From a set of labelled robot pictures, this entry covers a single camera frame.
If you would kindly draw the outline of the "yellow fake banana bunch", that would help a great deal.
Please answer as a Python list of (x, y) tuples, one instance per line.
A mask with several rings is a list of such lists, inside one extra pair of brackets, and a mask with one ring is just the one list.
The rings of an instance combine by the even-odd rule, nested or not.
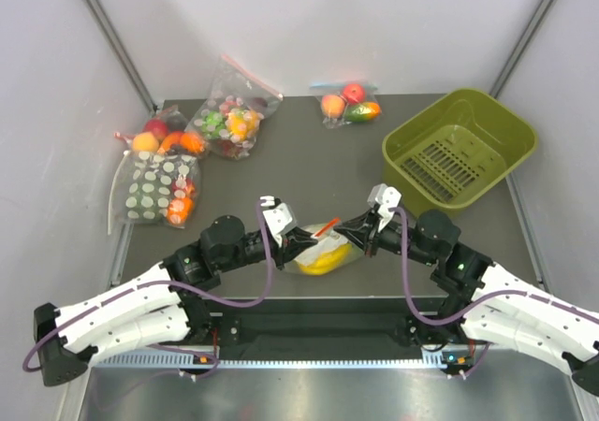
[(303, 274), (321, 276), (343, 266), (348, 261), (351, 251), (350, 245), (345, 244), (333, 251), (320, 254), (310, 263), (300, 262), (299, 260), (296, 263)]

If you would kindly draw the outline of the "red-zip bag with food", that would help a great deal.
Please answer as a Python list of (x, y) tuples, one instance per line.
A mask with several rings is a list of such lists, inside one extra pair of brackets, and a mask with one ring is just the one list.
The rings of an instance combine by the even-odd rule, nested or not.
[(302, 229), (310, 233), (317, 244), (287, 263), (284, 271), (305, 276), (322, 276), (360, 259), (363, 256), (362, 250), (334, 230), (340, 222), (336, 217), (326, 223), (303, 226)]

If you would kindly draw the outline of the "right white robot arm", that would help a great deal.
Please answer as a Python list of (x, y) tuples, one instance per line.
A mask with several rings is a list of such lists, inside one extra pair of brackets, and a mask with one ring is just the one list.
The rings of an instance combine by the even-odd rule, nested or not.
[[(334, 227), (367, 256), (381, 250), (402, 259), (405, 302), (417, 321), (437, 328), (446, 341), (462, 338), (495, 343), (544, 361), (586, 392), (598, 393), (598, 315), (556, 298), (516, 277), (490, 257), (459, 240), (460, 229), (438, 210), (410, 226), (403, 209), (389, 216), (368, 210)], [(446, 292), (433, 316), (416, 307), (408, 263), (432, 269), (431, 279)]]

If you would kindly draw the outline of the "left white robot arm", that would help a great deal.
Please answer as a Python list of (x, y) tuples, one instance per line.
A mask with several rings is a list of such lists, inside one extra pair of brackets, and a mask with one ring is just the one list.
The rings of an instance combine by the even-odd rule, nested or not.
[[(269, 295), (273, 272), (317, 244), (315, 234), (297, 226), (284, 209), (260, 211), (259, 229), (248, 232), (241, 219), (224, 215), (192, 242), (137, 278), (80, 303), (46, 303), (34, 311), (32, 350), (22, 368), (38, 372), (46, 387), (69, 383), (102, 360), (156, 343), (207, 340), (212, 318), (206, 303), (245, 309)], [(241, 302), (211, 290), (224, 272), (265, 263), (266, 287)]]

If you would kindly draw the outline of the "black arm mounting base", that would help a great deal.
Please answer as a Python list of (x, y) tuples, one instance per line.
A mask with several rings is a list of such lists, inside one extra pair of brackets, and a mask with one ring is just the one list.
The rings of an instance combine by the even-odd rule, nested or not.
[(422, 347), (464, 346), (457, 326), (430, 327), (404, 298), (270, 298), (246, 309), (207, 302), (187, 345), (223, 359), (343, 361), (417, 357)]

